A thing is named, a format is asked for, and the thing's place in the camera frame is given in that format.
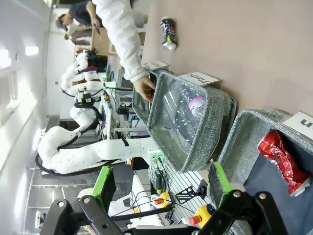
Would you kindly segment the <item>person's right hand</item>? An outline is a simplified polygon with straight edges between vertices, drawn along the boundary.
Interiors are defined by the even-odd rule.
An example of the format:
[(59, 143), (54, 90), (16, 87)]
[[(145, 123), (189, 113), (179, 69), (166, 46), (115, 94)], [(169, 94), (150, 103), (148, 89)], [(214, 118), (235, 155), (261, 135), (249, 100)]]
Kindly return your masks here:
[(152, 91), (156, 89), (156, 86), (147, 76), (134, 81), (133, 86), (136, 92), (139, 93), (147, 102), (153, 102)]

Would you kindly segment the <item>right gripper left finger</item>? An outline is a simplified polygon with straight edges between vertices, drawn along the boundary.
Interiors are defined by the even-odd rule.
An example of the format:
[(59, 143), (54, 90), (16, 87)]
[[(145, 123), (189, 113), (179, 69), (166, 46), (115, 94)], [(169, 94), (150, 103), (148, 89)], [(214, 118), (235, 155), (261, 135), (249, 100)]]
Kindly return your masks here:
[(51, 204), (41, 228), (42, 235), (76, 235), (83, 226), (91, 226), (97, 235), (122, 235), (108, 215), (116, 191), (113, 169), (102, 167), (91, 195), (70, 203), (56, 199)]

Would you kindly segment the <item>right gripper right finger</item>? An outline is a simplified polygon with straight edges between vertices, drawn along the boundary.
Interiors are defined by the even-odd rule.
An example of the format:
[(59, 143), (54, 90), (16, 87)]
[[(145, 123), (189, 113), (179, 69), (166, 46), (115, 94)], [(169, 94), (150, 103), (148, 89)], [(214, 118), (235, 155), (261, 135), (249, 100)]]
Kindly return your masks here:
[(225, 235), (235, 222), (248, 225), (253, 235), (287, 235), (282, 216), (268, 191), (250, 195), (233, 189), (218, 162), (211, 162), (209, 189), (216, 210), (200, 230), (201, 235)]

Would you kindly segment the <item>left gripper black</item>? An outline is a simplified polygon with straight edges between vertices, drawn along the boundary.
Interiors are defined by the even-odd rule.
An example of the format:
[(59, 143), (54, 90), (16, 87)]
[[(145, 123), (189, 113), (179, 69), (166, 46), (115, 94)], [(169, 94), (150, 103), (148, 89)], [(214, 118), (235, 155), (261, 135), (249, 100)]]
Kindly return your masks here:
[(93, 99), (91, 93), (85, 90), (78, 90), (77, 93), (77, 103), (78, 104), (93, 104)]

